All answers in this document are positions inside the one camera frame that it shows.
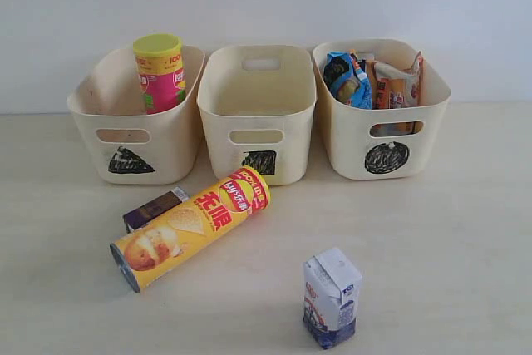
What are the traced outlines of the blue noodle snack bag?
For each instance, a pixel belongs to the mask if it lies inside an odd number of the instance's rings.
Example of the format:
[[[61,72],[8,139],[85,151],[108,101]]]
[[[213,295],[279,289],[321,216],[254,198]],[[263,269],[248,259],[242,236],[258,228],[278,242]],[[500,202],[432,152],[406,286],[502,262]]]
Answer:
[[[366,61],[354,50],[327,54],[323,80],[331,95],[343,105],[372,109],[372,84],[366,71]]]

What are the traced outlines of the orange noodle snack bag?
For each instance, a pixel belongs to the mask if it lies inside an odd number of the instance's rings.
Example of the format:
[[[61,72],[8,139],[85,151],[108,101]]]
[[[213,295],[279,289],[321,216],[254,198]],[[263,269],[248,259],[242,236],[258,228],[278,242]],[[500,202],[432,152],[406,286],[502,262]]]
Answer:
[[[422,52],[418,52],[411,66],[403,70],[377,60],[366,61],[366,73],[372,85],[372,108],[387,110],[419,106],[423,64]]]

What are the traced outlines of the pink chips can yellow lid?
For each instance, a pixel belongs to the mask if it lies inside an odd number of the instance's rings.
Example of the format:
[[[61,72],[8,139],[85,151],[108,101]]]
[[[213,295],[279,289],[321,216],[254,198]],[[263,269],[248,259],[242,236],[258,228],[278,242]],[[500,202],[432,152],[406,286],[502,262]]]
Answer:
[[[168,111],[186,97],[182,41],[169,33],[154,33],[133,42],[140,90],[147,114]]]

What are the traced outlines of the cream bin with square mark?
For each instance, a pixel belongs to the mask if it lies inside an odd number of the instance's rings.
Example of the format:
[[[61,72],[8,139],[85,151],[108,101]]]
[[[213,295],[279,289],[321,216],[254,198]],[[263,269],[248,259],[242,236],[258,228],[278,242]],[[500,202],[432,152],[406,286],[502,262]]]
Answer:
[[[307,169],[317,89],[307,50],[231,46],[213,52],[197,105],[214,174],[242,166],[269,185],[290,185]]]

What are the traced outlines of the dark purple small box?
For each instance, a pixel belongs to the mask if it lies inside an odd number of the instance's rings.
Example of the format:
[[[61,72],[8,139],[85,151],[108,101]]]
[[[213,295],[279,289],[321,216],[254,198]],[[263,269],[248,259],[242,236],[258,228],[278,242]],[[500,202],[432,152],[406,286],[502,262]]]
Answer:
[[[125,213],[122,216],[122,219],[126,227],[126,232],[129,234],[138,230],[154,218],[164,214],[166,211],[171,210],[177,205],[184,203],[189,198],[189,195],[184,190],[179,186],[176,186],[174,189],[165,192],[163,195]]]

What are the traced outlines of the cream bin with triangle mark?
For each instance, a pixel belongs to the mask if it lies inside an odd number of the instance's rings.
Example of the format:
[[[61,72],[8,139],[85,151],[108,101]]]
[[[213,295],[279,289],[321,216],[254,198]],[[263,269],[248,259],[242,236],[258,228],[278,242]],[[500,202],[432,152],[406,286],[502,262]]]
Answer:
[[[105,55],[68,97],[68,109],[103,180],[166,185],[192,170],[203,139],[196,97],[205,54],[184,46],[182,57],[186,96],[167,111],[146,114],[130,48]]]

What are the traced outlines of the white blue milk carton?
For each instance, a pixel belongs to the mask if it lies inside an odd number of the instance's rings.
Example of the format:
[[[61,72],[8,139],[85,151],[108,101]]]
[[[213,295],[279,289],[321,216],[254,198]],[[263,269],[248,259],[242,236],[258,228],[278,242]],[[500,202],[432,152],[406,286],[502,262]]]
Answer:
[[[362,274],[338,248],[303,263],[303,323],[323,349],[355,334]]]

